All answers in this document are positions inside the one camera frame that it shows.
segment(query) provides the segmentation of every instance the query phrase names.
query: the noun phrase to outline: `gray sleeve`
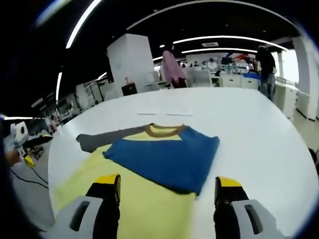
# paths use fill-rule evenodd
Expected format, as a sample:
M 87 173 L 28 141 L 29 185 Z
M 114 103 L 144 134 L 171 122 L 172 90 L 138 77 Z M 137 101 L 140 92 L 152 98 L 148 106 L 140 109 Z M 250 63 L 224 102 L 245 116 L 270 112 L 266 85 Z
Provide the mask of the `gray sleeve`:
M 79 134 L 76 137 L 81 145 L 81 149 L 85 152 L 92 153 L 98 147 L 113 143 L 115 140 L 124 138 L 129 135 L 141 133 L 145 131 L 145 126 L 139 126 L 135 128 L 127 128 L 123 130 L 101 133 L 96 135 Z

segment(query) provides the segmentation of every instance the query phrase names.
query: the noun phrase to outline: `brown collar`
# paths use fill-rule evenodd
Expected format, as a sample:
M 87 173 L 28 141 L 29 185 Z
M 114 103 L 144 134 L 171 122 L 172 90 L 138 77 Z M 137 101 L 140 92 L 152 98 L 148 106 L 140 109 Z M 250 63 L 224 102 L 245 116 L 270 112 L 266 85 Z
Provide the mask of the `brown collar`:
M 175 130 L 173 130 L 172 132 L 165 132 L 165 133 L 155 133 L 152 131 L 151 126 L 154 128 L 162 128 L 162 129 L 170 129 L 170 128 L 175 128 Z M 148 124 L 145 126 L 145 132 L 154 138 L 162 138 L 162 137 L 170 137 L 170 136 L 174 136 L 176 134 L 179 134 L 180 132 L 182 132 L 185 129 L 185 125 L 182 124 L 180 126 L 160 126 L 157 124 Z

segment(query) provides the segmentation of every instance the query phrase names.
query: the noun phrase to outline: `black cable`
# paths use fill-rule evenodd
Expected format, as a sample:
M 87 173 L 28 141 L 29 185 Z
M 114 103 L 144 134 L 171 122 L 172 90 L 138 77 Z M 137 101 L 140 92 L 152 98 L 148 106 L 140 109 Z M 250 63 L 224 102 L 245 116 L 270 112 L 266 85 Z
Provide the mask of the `black cable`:
M 41 178 L 41 176 L 40 175 L 38 175 L 37 174 L 37 172 L 34 170 L 34 168 L 31 168 L 34 172 L 35 172 L 35 174 L 43 181 L 43 182 L 45 182 L 45 183 L 47 183 L 48 184 L 48 182 L 47 181 L 45 181 L 43 178 Z
M 11 173 L 13 173 L 18 179 L 24 181 L 24 182 L 27 182 L 27 183 L 35 183 L 35 184 L 38 184 L 38 185 L 41 185 L 42 187 L 46 188 L 46 189 L 49 189 L 47 186 L 44 186 L 43 184 L 41 183 L 38 183 L 38 182 L 34 182 L 34 181 L 29 181 L 29 180 L 25 180 L 23 178 L 20 178 L 12 169 L 10 169 Z

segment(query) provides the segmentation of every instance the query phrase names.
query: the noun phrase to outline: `gray floor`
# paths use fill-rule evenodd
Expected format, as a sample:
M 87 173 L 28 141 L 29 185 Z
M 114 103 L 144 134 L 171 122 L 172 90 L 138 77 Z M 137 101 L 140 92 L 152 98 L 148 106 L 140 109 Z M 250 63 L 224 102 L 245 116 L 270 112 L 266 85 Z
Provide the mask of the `gray floor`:
M 305 119 L 299 112 L 295 113 L 293 124 L 303 137 L 306 145 L 315 151 L 319 148 L 319 122 Z M 35 170 L 47 180 L 47 163 L 50 142 L 43 145 L 45 153 L 38 160 Z M 35 173 L 24 163 L 19 163 L 12 168 L 21 178 L 42 182 Z M 29 219 L 41 230 L 46 231 L 54 222 L 48 190 L 31 183 L 23 182 L 12 175 L 13 185 L 21 204 Z

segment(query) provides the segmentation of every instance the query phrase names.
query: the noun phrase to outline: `yellow shirt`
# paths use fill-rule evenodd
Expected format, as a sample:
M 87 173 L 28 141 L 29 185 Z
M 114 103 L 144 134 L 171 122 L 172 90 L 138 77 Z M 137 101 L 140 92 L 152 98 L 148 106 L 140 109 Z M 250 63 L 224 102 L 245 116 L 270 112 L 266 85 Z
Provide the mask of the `yellow shirt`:
M 152 127 L 151 130 L 165 134 L 173 129 Z M 177 134 L 156 138 L 146 132 L 125 139 L 181 140 Z M 78 196 L 85 195 L 98 177 L 118 173 L 121 176 L 119 239 L 189 238 L 195 194 L 177 194 L 105 159 L 102 152 L 110 146 L 102 146 L 94 151 L 77 172 L 55 190 L 55 214 Z

